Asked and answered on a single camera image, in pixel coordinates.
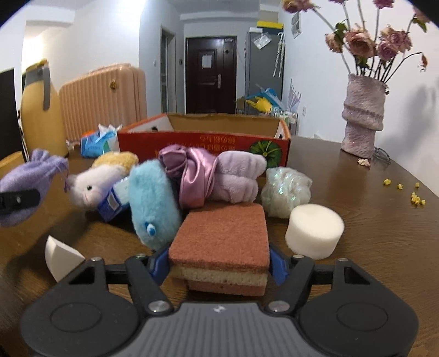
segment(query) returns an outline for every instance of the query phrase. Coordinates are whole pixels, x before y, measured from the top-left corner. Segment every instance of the door frame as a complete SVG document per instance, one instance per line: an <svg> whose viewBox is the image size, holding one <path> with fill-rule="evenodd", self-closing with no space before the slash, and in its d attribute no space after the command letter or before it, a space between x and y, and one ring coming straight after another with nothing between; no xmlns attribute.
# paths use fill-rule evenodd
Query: door frame
<svg viewBox="0 0 439 357"><path fill-rule="evenodd" d="M190 36L185 38L184 44L184 112L187 113L187 49L189 45L189 40L191 39L203 39L203 40L215 40L215 39L232 39L233 40L233 68L234 68L234 98L236 99L236 84L237 84L237 44L238 44L238 36Z"/></svg>
<svg viewBox="0 0 439 357"><path fill-rule="evenodd" d="M162 34L165 34L168 38L168 46L166 49L167 56L167 99L168 99L168 112L177 112L177 41L176 34L169 31L166 27L160 26L160 61L161 58L161 48L162 48ZM162 78L160 77L160 91L162 90Z"/></svg>

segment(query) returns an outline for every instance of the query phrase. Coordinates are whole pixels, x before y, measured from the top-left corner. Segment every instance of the plush toy eye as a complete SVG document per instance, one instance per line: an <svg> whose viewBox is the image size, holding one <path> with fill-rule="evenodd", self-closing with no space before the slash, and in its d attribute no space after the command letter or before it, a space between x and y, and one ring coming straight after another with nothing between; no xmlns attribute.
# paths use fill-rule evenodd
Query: plush toy eye
<svg viewBox="0 0 439 357"><path fill-rule="evenodd" d="M145 228L149 236L155 236L155 227L152 224L145 222Z"/></svg>

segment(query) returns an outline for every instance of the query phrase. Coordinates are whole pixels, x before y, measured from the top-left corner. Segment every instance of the doorway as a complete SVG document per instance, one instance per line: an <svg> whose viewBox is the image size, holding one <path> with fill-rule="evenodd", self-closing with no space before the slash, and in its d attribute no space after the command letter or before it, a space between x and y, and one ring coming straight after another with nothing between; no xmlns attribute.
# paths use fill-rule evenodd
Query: doorway
<svg viewBox="0 0 439 357"><path fill-rule="evenodd" d="M236 112L236 37L186 39L186 111Z"/></svg>
<svg viewBox="0 0 439 357"><path fill-rule="evenodd" d="M177 111L176 95L176 39L175 35L162 29L160 41L160 91L162 113Z"/></svg>

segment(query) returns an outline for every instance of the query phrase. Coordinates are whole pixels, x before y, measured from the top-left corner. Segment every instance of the blue plush toy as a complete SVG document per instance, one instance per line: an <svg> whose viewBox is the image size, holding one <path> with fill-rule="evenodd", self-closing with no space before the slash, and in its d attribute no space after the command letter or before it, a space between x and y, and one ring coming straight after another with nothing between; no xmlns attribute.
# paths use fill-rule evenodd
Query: blue plush toy
<svg viewBox="0 0 439 357"><path fill-rule="evenodd" d="M141 242L154 250L172 242L182 218L171 181L158 160L131 170L129 197L134 229Z"/></svg>

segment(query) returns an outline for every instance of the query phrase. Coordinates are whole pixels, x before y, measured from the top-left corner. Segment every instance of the dark brown door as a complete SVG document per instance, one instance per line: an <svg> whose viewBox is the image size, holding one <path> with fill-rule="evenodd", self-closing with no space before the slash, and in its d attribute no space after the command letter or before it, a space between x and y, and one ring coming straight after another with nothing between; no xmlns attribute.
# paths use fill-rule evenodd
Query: dark brown door
<svg viewBox="0 0 439 357"><path fill-rule="evenodd" d="M186 111L235 113L236 37L186 39Z"/></svg>

